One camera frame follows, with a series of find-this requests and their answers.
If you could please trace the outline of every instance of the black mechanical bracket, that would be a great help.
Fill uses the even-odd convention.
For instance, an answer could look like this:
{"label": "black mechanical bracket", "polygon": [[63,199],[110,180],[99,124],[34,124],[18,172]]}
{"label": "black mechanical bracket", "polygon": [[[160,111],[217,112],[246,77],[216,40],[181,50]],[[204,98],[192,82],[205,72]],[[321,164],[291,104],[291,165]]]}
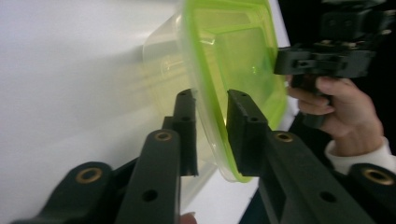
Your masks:
{"label": "black mechanical bracket", "polygon": [[102,162],[71,170],[41,212],[13,224],[179,223],[182,175],[198,175],[195,100],[177,95],[173,117],[148,135],[138,159],[113,171]]}
{"label": "black mechanical bracket", "polygon": [[260,178],[267,223],[394,223],[396,175],[357,164],[331,172],[298,136],[271,131],[246,93],[229,90],[227,131],[238,171]]}
{"label": "black mechanical bracket", "polygon": [[[390,34],[395,10],[373,7],[385,0],[322,0],[335,10],[321,17],[320,36],[315,43],[299,43],[280,49],[275,73],[293,75],[291,86],[321,95],[316,77],[355,78],[367,76],[375,49]],[[323,116],[307,115],[304,124],[318,128]]]}

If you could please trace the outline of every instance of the black plastic part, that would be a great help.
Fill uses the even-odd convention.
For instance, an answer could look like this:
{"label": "black plastic part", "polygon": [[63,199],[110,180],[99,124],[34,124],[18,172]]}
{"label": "black plastic part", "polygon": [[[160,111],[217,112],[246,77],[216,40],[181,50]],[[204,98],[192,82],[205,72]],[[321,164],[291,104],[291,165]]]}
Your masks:
{"label": "black plastic part", "polygon": [[307,114],[304,117],[304,125],[310,128],[315,128],[318,129],[320,126],[322,126],[324,120],[325,120],[324,115],[310,115]]}
{"label": "black plastic part", "polygon": [[179,222],[179,153],[176,132],[148,135],[115,224]]}
{"label": "black plastic part", "polygon": [[227,133],[238,171],[259,176],[268,120],[246,93],[229,90],[228,95]]}
{"label": "black plastic part", "polygon": [[254,193],[239,224],[270,224],[270,220],[265,213],[264,204],[262,203],[262,196],[258,190]]}
{"label": "black plastic part", "polygon": [[314,52],[312,49],[284,48],[278,52],[275,74],[365,77],[374,56],[370,50]]}
{"label": "black plastic part", "polygon": [[296,135],[267,139],[260,193],[271,223],[374,223]]}
{"label": "black plastic part", "polygon": [[323,38],[351,41],[365,35],[365,19],[371,10],[332,11],[322,16]]}
{"label": "black plastic part", "polygon": [[[227,131],[238,170],[259,175],[271,223],[374,223],[296,135],[270,132],[247,94],[229,91],[228,110]],[[259,124],[250,123],[251,118]]]}
{"label": "black plastic part", "polygon": [[165,117],[163,129],[180,136],[180,175],[198,175],[196,152],[195,99],[191,90],[181,91],[176,98],[173,117]]}
{"label": "black plastic part", "polygon": [[341,6],[361,6],[373,7],[384,3],[386,0],[321,0],[325,4],[341,5]]}
{"label": "black plastic part", "polygon": [[348,176],[349,192],[376,223],[396,220],[396,175],[369,163],[355,164]]}
{"label": "black plastic part", "polygon": [[364,31],[374,33],[378,30],[386,30],[394,22],[394,18],[389,16],[389,11],[372,11],[367,15]]}
{"label": "black plastic part", "polygon": [[12,223],[111,223],[113,216],[109,212],[115,195],[111,168],[101,162],[87,162],[67,174],[37,217]]}

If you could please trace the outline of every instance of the container lid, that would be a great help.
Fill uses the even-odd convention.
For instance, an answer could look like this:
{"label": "container lid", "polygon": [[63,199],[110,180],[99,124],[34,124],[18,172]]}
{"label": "container lid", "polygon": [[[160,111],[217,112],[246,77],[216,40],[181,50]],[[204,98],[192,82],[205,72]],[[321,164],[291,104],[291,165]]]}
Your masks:
{"label": "container lid", "polygon": [[237,171],[228,141],[227,90],[249,94],[270,127],[279,125],[287,97],[284,78],[273,73],[277,43],[269,3],[186,0],[175,21],[216,163],[226,179],[248,182]]}

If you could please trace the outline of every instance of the finger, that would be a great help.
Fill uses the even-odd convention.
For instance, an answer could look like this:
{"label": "finger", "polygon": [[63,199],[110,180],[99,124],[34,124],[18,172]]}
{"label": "finger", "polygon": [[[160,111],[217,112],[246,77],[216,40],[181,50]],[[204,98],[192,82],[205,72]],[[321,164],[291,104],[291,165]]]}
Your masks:
{"label": "finger", "polygon": [[359,91],[357,87],[348,79],[336,79],[330,77],[319,77],[317,88],[327,94],[343,99],[343,101],[354,101]]}
{"label": "finger", "polygon": [[288,95],[301,101],[305,101],[311,105],[323,106],[329,104],[329,100],[327,98],[299,88],[288,87]]}
{"label": "finger", "polygon": [[197,224],[194,213],[188,213],[180,217],[180,224]]}
{"label": "finger", "polygon": [[305,101],[298,101],[298,107],[302,112],[311,115],[326,115],[334,112],[334,107],[330,105],[311,105]]}

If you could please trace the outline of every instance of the lime green plastic container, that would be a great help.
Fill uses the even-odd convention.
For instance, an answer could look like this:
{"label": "lime green plastic container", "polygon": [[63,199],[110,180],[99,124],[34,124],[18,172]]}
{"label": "lime green plastic container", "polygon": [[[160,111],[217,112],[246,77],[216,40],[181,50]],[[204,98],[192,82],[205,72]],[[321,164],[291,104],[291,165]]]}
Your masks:
{"label": "lime green plastic container", "polygon": [[179,91],[193,89],[205,138],[229,181],[248,182],[250,177],[238,173],[229,145],[227,90],[249,94],[276,129],[287,102],[285,80],[273,74],[276,54],[266,0],[185,0],[145,43],[144,62],[156,101],[165,108]]}

